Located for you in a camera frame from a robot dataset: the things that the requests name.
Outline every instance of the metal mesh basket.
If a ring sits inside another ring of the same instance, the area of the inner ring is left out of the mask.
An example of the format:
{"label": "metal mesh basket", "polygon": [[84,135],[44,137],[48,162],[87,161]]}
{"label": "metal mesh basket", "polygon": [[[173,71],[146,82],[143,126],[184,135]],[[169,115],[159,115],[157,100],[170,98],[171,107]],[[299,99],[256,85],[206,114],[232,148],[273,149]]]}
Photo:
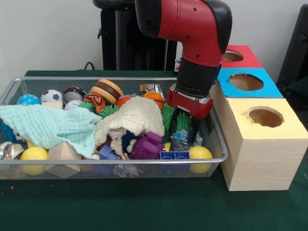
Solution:
{"label": "metal mesh basket", "polygon": [[[48,89],[62,92],[67,86],[78,86],[89,91],[99,77],[24,77],[13,80],[2,97],[0,105],[14,105],[24,94],[40,96]],[[139,85],[160,84],[164,94],[175,83],[175,78],[108,78],[125,94],[139,91]],[[214,109],[201,123],[203,146],[213,159],[189,160],[53,160],[53,161],[0,161],[0,180],[7,179],[99,179],[99,178],[181,178],[210,177],[218,164],[228,157],[228,150]],[[0,134],[0,142],[5,142]],[[208,169],[195,174],[198,169]]]}

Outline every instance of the circular hole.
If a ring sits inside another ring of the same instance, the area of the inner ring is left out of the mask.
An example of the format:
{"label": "circular hole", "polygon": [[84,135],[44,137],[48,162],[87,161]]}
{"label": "circular hole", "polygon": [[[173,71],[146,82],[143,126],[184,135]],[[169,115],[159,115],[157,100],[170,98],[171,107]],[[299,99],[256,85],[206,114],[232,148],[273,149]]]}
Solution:
{"label": "circular hole", "polygon": [[226,50],[222,56],[222,59],[230,62],[238,62],[242,61],[244,57],[237,51]]}
{"label": "circular hole", "polygon": [[249,117],[256,124],[271,128],[278,127],[283,123],[282,115],[269,107],[254,108],[249,112]]}
{"label": "circular hole", "polygon": [[229,78],[230,83],[240,90],[252,91],[263,88],[263,82],[250,74],[235,74]]}

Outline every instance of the mint green towel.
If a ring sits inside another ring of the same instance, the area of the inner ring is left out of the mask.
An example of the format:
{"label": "mint green towel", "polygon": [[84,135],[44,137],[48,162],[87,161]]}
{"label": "mint green towel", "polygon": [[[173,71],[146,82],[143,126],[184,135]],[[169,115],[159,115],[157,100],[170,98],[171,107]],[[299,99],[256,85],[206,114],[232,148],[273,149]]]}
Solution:
{"label": "mint green towel", "polygon": [[95,124],[102,119],[85,108],[65,111],[38,104],[0,106],[0,118],[38,147],[50,149],[65,141],[87,158],[94,153]]}

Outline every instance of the blue ball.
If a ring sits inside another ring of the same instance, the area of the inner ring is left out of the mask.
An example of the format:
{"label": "blue ball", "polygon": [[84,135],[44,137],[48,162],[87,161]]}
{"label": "blue ball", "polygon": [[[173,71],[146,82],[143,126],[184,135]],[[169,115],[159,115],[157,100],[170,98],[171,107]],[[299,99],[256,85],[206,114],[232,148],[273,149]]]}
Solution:
{"label": "blue ball", "polygon": [[27,94],[23,95],[17,100],[17,104],[20,105],[34,105],[34,104],[40,104],[40,100],[35,95]]}

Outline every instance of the spiky green ball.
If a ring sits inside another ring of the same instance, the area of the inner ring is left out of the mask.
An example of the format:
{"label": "spiky green ball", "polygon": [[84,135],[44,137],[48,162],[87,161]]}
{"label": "spiky green ball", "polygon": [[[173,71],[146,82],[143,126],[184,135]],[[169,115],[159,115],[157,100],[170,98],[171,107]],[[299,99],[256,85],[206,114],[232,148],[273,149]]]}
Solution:
{"label": "spiky green ball", "polygon": [[93,103],[86,103],[86,102],[82,102],[81,104],[78,105],[78,107],[82,107],[82,108],[87,108],[90,112],[95,113],[95,106]]}
{"label": "spiky green ball", "polygon": [[[169,136],[169,128],[171,124],[172,115],[175,111],[175,108],[169,106],[167,103],[161,110],[161,114],[163,117],[163,123],[165,127],[165,135]],[[192,118],[185,115],[184,113],[179,113],[178,123],[177,123],[177,131],[188,130],[192,127]]]}
{"label": "spiky green ball", "polygon": [[119,107],[116,105],[108,105],[105,106],[101,112],[99,113],[99,115],[104,119],[107,116],[112,115],[113,113],[117,112],[119,110]]}

